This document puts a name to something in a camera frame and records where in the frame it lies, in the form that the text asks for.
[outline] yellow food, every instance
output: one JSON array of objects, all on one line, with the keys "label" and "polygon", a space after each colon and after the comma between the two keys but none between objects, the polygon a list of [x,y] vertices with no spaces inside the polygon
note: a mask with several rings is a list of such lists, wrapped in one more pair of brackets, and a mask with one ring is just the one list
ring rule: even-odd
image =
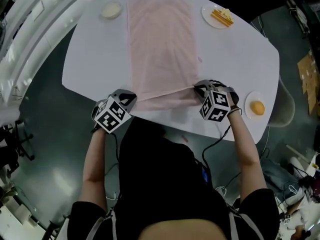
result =
[{"label": "yellow food", "polygon": [[250,103],[250,108],[253,113],[262,116],[265,113],[265,105],[261,101],[253,101]]},{"label": "yellow food", "polygon": [[215,18],[227,27],[230,27],[234,23],[234,18],[232,17],[229,9],[215,9],[211,12],[211,17]]}]

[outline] white table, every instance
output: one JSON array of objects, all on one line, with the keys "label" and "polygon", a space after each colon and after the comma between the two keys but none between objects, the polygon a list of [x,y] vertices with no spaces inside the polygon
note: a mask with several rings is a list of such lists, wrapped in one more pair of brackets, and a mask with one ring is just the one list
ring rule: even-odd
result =
[{"label": "white table", "polygon": [[[121,15],[113,20],[100,16],[108,1],[122,4]],[[71,38],[66,54],[62,84],[89,99],[105,99],[114,90],[130,90],[130,60],[128,51],[127,1],[92,0]],[[201,15],[208,0],[187,0],[193,7],[199,79],[214,79],[232,86],[240,97],[243,119],[257,143],[269,121],[279,79],[279,54],[276,48],[244,20],[234,15],[234,24],[226,29],[215,29]],[[265,114],[250,120],[244,102],[252,91],[263,95]],[[200,106],[160,111],[134,111],[131,114],[162,125],[204,136],[220,138],[229,126],[205,121]],[[225,137],[233,141],[230,130]]]}]

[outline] gray floor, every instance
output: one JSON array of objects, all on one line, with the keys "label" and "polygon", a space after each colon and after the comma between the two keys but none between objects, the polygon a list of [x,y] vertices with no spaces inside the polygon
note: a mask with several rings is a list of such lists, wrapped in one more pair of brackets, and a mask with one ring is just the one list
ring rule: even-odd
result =
[{"label": "gray floor", "polygon": [[[286,7],[262,15],[264,31],[280,54],[280,75],[296,103],[293,122],[285,128],[271,128],[267,146],[270,158],[285,163],[291,153],[285,144],[292,145],[302,154],[311,157],[316,116],[308,115],[307,97],[303,96],[297,62],[307,54],[308,41],[302,39],[300,29]],[[82,170],[93,127],[91,110],[94,102],[62,85],[62,72],[68,45],[73,31],[54,49],[33,79],[20,107],[28,132],[34,138],[28,145],[34,161],[20,160],[20,169],[14,182],[23,189],[29,201],[21,200],[33,211],[33,215],[47,227],[49,221],[59,222],[67,215],[81,189]],[[121,141],[126,127],[116,133]],[[195,156],[201,159],[202,150],[215,140],[166,127],[167,137],[187,144]],[[257,144],[259,152],[265,146],[267,131]],[[212,171],[215,187],[225,185],[238,173],[233,142],[222,141],[208,150],[206,159]],[[115,141],[112,136],[106,144],[106,170],[116,162]],[[117,189],[117,168],[106,182],[107,189]],[[228,187],[227,198],[238,194],[238,180]]]}]

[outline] pink towel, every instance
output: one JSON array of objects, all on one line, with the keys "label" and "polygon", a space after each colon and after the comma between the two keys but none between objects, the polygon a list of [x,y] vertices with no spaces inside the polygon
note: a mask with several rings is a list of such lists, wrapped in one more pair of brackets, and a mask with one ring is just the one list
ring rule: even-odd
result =
[{"label": "pink towel", "polygon": [[131,0],[127,4],[135,110],[197,105],[196,40],[184,0]]}]

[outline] white plate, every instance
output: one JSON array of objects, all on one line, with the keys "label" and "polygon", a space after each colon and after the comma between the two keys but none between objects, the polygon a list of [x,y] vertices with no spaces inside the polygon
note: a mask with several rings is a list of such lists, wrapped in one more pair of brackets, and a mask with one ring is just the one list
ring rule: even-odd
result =
[{"label": "white plate", "polygon": [[216,20],[214,17],[211,16],[211,13],[214,9],[220,9],[222,7],[214,4],[214,3],[209,3],[207,5],[204,5],[201,9],[201,14],[204,20],[211,25],[212,27],[216,29],[225,29],[227,28],[226,25],[223,25],[221,22]]},{"label": "white plate", "polygon": [[245,111],[246,116],[249,119],[261,119],[261,118],[263,118],[265,116],[265,114],[257,115],[255,113],[253,113],[253,111],[250,108],[250,103],[251,102],[255,102],[255,101],[260,101],[260,102],[263,103],[264,106],[266,106],[265,102],[264,102],[264,99],[263,99],[263,97],[262,97],[260,92],[257,92],[257,91],[250,92],[248,94],[248,96],[246,97],[245,102],[244,102],[244,111]]}]

